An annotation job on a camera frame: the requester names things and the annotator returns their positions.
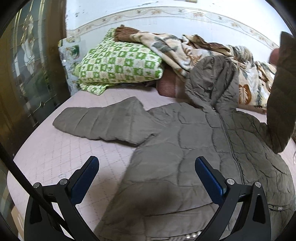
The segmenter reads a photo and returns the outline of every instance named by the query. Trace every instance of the mattress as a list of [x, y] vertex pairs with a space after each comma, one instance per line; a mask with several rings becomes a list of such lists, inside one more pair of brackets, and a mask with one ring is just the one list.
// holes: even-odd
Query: mattress
[[[40, 182], [45, 186], [56, 184], [62, 178], [69, 178], [90, 156], [98, 157], [99, 172], [82, 203], [76, 206], [92, 230], [114, 196], [135, 148], [118, 142], [88, 140], [72, 136], [55, 129], [52, 122], [67, 107], [104, 107], [131, 96], [136, 96], [147, 110], [180, 101], [160, 96], [155, 88], [110, 88], [100, 96], [79, 91], [55, 110], [30, 135], [14, 158], [15, 163], [31, 184]], [[265, 115], [241, 111], [254, 115], [261, 122], [266, 122]], [[296, 145], [292, 140], [281, 153], [292, 172], [294, 184], [296, 183], [296, 166], [293, 159], [295, 153]], [[16, 207], [24, 217], [28, 194], [11, 173], [7, 177], [7, 186]], [[57, 205], [54, 205], [54, 208], [60, 213]]]

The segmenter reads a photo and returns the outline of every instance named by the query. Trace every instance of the cardboard box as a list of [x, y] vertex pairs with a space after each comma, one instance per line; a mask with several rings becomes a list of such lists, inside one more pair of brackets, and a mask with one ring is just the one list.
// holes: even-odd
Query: cardboard box
[[17, 230], [22, 238], [22, 240], [24, 240], [24, 226], [25, 226], [25, 222], [23, 217], [21, 216], [20, 212], [18, 211], [17, 207], [14, 206], [12, 211], [11, 211], [11, 215], [13, 218], [13, 221], [15, 222], [15, 225], [17, 227]]

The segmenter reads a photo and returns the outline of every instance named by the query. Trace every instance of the jacket sleeve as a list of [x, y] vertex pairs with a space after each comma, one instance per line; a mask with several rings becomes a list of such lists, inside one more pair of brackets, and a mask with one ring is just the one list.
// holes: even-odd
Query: jacket sleeve
[[262, 137], [274, 153], [282, 152], [296, 122], [296, 39], [281, 33], [277, 72], [267, 101], [267, 125], [261, 123]]
[[107, 107], [70, 107], [54, 120], [55, 128], [90, 140], [122, 140], [139, 145], [159, 133], [163, 123], [131, 97]]

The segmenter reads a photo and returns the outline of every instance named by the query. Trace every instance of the metal bolt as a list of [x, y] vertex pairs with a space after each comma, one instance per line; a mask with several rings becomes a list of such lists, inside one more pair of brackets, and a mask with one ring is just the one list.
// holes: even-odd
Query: metal bolt
[[34, 183], [33, 188], [37, 188], [40, 186], [40, 183]]
[[258, 188], [262, 187], [260, 182], [255, 182], [255, 186], [258, 187]]
[[62, 179], [62, 180], [60, 180], [60, 184], [61, 185], [65, 185], [65, 184], [67, 184], [67, 182], [68, 182], [68, 180], [67, 179]]
[[233, 185], [235, 183], [235, 181], [233, 179], [227, 179], [227, 183], [230, 185]]

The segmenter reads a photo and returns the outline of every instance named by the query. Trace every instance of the jacket pocket zipper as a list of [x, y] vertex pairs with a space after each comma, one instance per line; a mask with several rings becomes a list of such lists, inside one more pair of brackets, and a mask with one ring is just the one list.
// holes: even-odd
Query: jacket pocket zipper
[[268, 208], [272, 211], [284, 211], [284, 210], [287, 210], [290, 208], [290, 205], [285, 205], [285, 206], [277, 206], [277, 205], [271, 205], [271, 204], [268, 204]]
[[228, 133], [227, 133], [227, 131], [226, 131], [225, 123], [224, 123], [222, 117], [220, 116], [220, 114], [217, 112], [217, 110], [216, 110], [214, 107], [212, 107], [212, 109], [218, 114], [218, 116], [219, 116], [219, 118], [220, 118], [220, 120], [221, 120], [221, 123], [222, 123], [222, 129], [223, 129], [224, 135], [226, 136], [226, 140], [227, 140], [227, 143], [228, 143], [228, 146], [229, 146], [229, 149], [230, 149], [230, 152], [231, 152], [232, 158], [234, 159], [234, 163], [235, 163], [235, 165], [236, 165], [236, 167], [237, 167], [237, 170], [238, 170], [238, 172], [239, 172], [241, 184], [243, 184], [243, 181], [242, 181], [242, 170], [240, 169], [240, 167], [239, 167], [239, 163], [238, 163], [237, 159], [236, 159], [235, 156], [234, 156], [233, 148], [232, 148], [232, 146], [231, 146], [231, 144], [230, 144], [230, 140], [229, 140]]

